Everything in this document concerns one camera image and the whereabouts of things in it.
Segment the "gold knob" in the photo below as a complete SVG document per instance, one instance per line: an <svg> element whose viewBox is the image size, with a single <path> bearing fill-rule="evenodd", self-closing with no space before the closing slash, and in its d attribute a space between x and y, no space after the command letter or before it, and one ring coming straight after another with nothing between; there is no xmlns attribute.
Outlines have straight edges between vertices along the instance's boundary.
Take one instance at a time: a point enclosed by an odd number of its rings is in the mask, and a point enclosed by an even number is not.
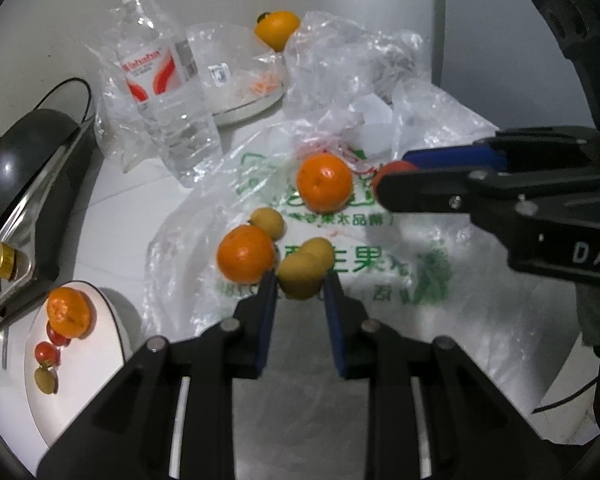
<svg viewBox="0 0 600 480"><path fill-rule="evenodd" d="M16 263L16 251L13 247L0 242L0 278L10 279Z"/></svg>

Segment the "red and white label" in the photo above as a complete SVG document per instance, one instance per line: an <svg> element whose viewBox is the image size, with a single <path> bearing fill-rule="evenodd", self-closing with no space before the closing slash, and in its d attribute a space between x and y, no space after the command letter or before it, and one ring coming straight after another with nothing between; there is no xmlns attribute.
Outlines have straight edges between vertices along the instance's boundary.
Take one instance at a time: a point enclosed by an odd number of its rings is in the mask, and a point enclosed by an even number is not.
<svg viewBox="0 0 600 480"><path fill-rule="evenodd" d="M169 41L154 43L128 56L121 67L131 95L138 103L175 90L187 80L175 46Z"/></svg>

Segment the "red cherry tomato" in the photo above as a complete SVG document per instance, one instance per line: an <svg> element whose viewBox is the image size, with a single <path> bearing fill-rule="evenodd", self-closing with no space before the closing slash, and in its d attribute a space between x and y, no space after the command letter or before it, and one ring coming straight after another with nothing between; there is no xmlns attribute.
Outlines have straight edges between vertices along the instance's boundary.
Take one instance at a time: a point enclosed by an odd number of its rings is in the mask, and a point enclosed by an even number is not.
<svg viewBox="0 0 600 480"><path fill-rule="evenodd" d="M71 341L68 337L64 337L51 328L48 321L46 322L46 336L49 338L49 341L56 346L67 346L69 341Z"/></svg>
<svg viewBox="0 0 600 480"><path fill-rule="evenodd" d="M46 368L50 366L58 366L60 364L60 351L47 341L38 343L34 350L36 361Z"/></svg>

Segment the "plastic water bottle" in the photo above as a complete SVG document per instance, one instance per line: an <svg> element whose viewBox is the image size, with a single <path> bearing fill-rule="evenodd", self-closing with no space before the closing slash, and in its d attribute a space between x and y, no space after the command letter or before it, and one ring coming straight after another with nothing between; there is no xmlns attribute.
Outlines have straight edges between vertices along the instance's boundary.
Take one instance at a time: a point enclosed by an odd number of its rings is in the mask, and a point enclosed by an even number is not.
<svg viewBox="0 0 600 480"><path fill-rule="evenodd" d="M160 158L191 187L221 153L187 35L154 0L122 0L116 54Z"/></svg>

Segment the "black cable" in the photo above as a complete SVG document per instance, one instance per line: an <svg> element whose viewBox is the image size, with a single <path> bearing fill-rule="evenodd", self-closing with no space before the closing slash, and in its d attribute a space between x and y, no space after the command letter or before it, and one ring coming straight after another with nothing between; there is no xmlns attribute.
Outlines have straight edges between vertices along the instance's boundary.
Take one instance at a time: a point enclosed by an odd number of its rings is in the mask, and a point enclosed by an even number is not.
<svg viewBox="0 0 600 480"><path fill-rule="evenodd" d="M83 123L84 120L87 118L87 114L89 113L89 108L91 107L91 99L93 96L91 94L91 86L89 85L89 83L87 83L86 79L83 79L81 77L70 77L65 79L64 81L59 82L56 86L49 90L49 92L47 92L42 99L40 99L40 102L37 105L35 105L33 109L36 110L37 108L40 108L40 105L44 103L53 92L58 90L60 87L66 85L67 83L72 83L74 81L77 83L81 83L87 89L87 106L84 109L84 115L82 116L82 120L80 121L81 123Z"/></svg>
<svg viewBox="0 0 600 480"><path fill-rule="evenodd" d="M548 404L546 406L539 406L538 408L534 409L531 413L548 412L549 410L552 410L554 408L560 408L560 406L564 406L565 404L571 402L573 399L577 399L584 392L586 392L587 390L592 388L597 382L598 382L598 378L596 377L595 379L593 379L592 381L589 381L587 384L585 384L583 387L581 387L581 389L579 389L577 392L570 395L569 397L565 397L563 400L558 400L557 402L552 402L551 404Z"/></svg>

